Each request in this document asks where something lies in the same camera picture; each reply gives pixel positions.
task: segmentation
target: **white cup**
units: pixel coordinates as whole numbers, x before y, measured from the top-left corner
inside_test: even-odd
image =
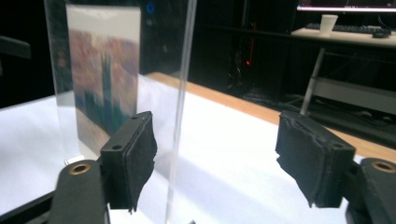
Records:
[[[320,23],[320,35],[330,35],[337,19],[337,15],[322,15]]]

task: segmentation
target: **black mouse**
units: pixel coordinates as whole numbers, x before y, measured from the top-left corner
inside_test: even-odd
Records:
[[[389,32],[377,31],[373,33],[373,38],[388,38]]]

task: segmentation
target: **monitor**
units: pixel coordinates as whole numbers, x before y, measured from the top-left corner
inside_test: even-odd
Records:
[[[396,12],[396,0],[299,0],[297,10],[324,12]]]

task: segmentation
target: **table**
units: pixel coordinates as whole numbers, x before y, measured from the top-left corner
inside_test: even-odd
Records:
[[[158,101],[166,99],[161,88],[177,93],[178,80],[163,74],[141,77],[141,82],[160,86],[155,89]],[[64,154],[54,97],[0,114],[3,214],[53,190]],[[309,208],[294,180],[278,167],[278,116],[275,110],[188,83],[173,200],[168,201],[171,160],[163,154],[143,189],[137,213],[129,217],[126,211],[112,211],[112,223],[164,223],[168,203],[173,205],[168,211],[172,223],[346,223],[345,202],[340,209]],[[69,123],[66,128],[74,129]],[[333,132],[357,148],[357,161],[362,156],[396,161],[395,150]]]
[[[379,46],[380,48],[396,47],[396,35],[391,35],[390,38],[378,39],[372,38],[371,35],[366,34],[332,32],[328,36],[323,36],[319,34],[319,30],[305,28],[293,31],[291,34],[294,36],[311,37],[320,40],[339,41],[347,44],[372,45]],[[303,106],[300,111],[301,114],[306,114],[313,94],[347,104],[396,114],[396,92],[363,87],[318,77],[318,71],[322,64],[325,52],[326,47],[324,45],[320,48],[317,62],[306,89]]]

